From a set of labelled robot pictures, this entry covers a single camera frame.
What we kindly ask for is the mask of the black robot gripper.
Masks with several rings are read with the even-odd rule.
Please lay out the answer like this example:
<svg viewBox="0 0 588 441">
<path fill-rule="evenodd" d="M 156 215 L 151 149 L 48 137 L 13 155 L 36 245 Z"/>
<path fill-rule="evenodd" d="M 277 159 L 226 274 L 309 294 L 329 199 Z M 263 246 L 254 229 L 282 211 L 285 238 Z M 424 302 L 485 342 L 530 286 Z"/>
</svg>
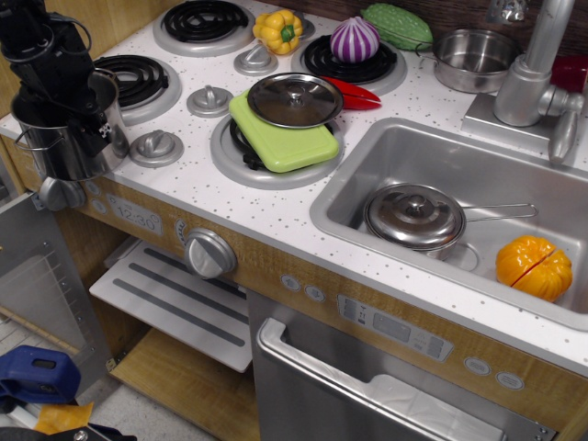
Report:
<svg viewBox="0 0 588 441">
<path fill-rule="evenodd" d="M 43 1 L 1 3 L 1 52 L 20 80 L 15 117 L 40 127 L 68 126 L 86 156 L 110 143 L 111 128 L 89 86 L 95 66 L 92 40 L 76 19 L 46 9 Z"/>
</svg>

